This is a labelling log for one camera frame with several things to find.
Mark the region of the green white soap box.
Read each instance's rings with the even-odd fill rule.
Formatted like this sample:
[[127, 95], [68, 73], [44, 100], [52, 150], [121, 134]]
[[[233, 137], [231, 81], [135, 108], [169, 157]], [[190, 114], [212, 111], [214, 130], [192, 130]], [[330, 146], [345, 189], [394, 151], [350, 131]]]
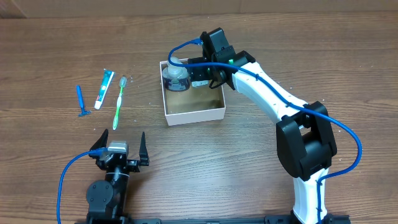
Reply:
[[209, 81], [208, 80], [202, 80], [202, 81], [193, 81], [192, 82], [192, 87], [194, 88], [198, 88], [201, 86], [207, 86], [209, 85]]

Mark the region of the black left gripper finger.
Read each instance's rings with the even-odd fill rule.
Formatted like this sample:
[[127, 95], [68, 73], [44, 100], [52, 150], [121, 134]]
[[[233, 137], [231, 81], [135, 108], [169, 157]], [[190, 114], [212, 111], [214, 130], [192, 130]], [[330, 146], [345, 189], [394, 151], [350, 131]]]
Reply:
[[105, 129], [104, 132], [102, 133], [101, 137], [90, 148], [89, 156], [91, 158], [100, 158], [102, 153], [106, 152], [108, 134], [109, 134], [108, 129]]
[[149, 166], [149, 155], [146, 147], [146, 135], [145, 132], [142, 133], [141, 143], [139, 148], [139, 157], [141, 166]]

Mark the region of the white cardboard box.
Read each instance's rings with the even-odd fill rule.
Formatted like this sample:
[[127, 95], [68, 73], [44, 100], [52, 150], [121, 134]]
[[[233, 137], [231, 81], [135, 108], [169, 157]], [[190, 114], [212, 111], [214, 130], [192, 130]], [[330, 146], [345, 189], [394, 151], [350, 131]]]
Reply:
[[170, 82], [164, 77], [168, 61], [159, 62], [164, 115], [169, 126], [214, 121], [224, 118], [226, 103], [223, 87], [211, 89], [209, 83]]

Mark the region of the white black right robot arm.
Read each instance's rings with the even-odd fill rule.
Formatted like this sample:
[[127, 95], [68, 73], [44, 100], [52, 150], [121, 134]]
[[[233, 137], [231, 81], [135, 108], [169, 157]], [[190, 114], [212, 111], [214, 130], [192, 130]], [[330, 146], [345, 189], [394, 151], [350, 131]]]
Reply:
[[203, 32], [191, 44], [201, 46], [203, 55], [189, 59], [190, 71], [210, 80], [210, 88], [228, 84], [274, 122], [277, 156], [294, 182], [289, 222], [331, 223], [325, 183], [337, 147], [326, 107], [319, 101], [307, 103], [283, 89], [252, 55], [236, 52], [221, 28]]

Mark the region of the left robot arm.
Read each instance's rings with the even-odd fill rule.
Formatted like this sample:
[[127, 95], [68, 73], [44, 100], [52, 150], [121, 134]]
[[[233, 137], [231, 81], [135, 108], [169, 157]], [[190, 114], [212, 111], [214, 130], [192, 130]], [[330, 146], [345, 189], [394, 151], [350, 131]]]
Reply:
[[90, 148], [90, 157], [104, 170], [105, 178], [93, 182], [86, 191], [89, 205], [87, 223], [133, 223], [130, 215], [124, 212], [129, 174], [139, 172], [140, 166], [149, 165], [146, 148], [146, 135], [142, 133], [139, 159], [129, 159], [129, 145], [126, 141], [107, 143], [109, 131]]

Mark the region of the clear soap bottle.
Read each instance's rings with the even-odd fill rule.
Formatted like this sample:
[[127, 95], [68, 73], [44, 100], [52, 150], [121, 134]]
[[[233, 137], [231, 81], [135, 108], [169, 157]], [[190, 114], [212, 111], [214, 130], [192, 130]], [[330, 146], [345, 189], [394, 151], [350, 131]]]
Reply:
[[186, 91], [190, 88], [188, 70], [185, 67], [178, 67], [167, 62], [162, 70], [164, 88], [169, 91]]

